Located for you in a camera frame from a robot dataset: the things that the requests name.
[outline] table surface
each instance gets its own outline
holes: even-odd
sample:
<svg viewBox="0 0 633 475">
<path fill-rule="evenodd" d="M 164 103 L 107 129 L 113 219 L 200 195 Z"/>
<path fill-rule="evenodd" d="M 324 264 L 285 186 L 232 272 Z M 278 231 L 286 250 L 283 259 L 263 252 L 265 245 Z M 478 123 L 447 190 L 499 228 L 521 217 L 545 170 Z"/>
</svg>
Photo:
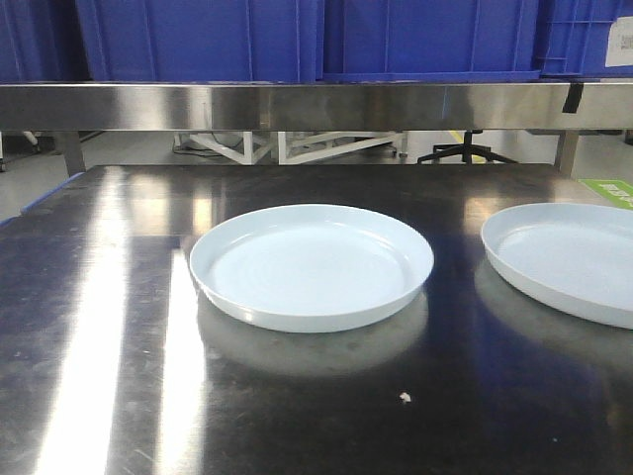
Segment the table surface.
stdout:
<svg viewBox="0 0 633 475">
<path fill-rule="evenodd" d="M 632 473 L 632 333 L 523 296 L 479 238 L 555 201 L 603 203 L 549 165 L 93 168 L 0 230 L 0 473 Z M 313 202 L 423 233 L 419 298 L 288 334 L 197 296 L 198 236 Z"/>
</svg>

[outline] small debris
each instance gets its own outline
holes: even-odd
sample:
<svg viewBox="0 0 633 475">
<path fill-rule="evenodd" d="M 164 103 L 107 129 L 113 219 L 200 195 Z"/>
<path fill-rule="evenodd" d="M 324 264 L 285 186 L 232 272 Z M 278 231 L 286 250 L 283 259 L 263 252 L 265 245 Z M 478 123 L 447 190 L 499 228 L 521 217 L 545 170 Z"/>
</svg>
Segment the small debris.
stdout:
<svg viewBox="0 0 633 475">
<path fill-rule="evenodd" d="M 408 393 L 401 393 L 400 394 L 400 399 L 403 400 L 403 404 L 411 402 L 411 396 Z"/>
</svg>

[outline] stainless steel shelf bar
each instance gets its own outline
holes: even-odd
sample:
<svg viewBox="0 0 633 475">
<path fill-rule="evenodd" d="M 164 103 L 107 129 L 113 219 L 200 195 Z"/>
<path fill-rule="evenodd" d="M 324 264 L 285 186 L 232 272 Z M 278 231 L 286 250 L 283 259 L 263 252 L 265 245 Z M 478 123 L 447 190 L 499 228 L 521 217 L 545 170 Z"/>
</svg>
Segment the stainless steel shelf bar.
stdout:
<svg viewBox="0 0 633 475">
<path fill-rule="evenodd" d="M 564 112 L 571 95 L 575 111 Z M 631 129 L 633 81 L 0 85 L 0 130 Z"/>
</svg>

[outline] table leg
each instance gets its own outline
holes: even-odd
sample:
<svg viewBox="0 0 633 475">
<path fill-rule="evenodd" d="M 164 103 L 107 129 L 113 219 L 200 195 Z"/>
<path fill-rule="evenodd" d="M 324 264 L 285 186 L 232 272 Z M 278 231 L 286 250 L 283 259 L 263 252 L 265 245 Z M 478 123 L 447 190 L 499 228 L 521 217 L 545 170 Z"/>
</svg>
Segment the table leg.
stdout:
<svg viewBox="0 0 633 475">
<path fill-rule="evenodd" d="M 86 164 L 83 161 L 81 142 L 77 132 L 59 132 L 55 134 L 59 150 L 63 153 L 66 161 L 68 176 L 86 171 Z"/>
<path fill-rule="evenodd" d="M 558 139 L 554 166 L 566 175 L 572 174 L 579 136 L 580 134 L 578 131 L 562 131 Z"/>
</svg>

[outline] blue plastic crate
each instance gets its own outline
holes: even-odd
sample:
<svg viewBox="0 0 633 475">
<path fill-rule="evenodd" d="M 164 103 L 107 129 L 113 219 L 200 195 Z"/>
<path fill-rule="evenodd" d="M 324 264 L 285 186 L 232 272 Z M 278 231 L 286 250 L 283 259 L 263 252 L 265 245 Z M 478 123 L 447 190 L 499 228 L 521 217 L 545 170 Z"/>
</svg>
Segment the blue plastic crate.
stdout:
<svg viewBox="0 0 633 475">
<path fill-rule="evenodd" d="M 76 0 L 97 81 L 312 82 L 323 0 Z"/>
<path fill-rule="evenodd" d="M 538 0 L 326 0 L 323 79 L 521 81 Z"/>
<path fill-rule="evenodd" d="M 0 0 L 0 82 L 88 77 L 77 13 L 61 0 Z"/>
<path fill-rule="evenodd" d="M 633 0 L 541 0 L 535 63 L 544 76 L 631 76 L 630 65 L 607 67 L 609 33 L 633 17 Z M 628 37 L 633 49 L 633 33 Z"/>
</svg>

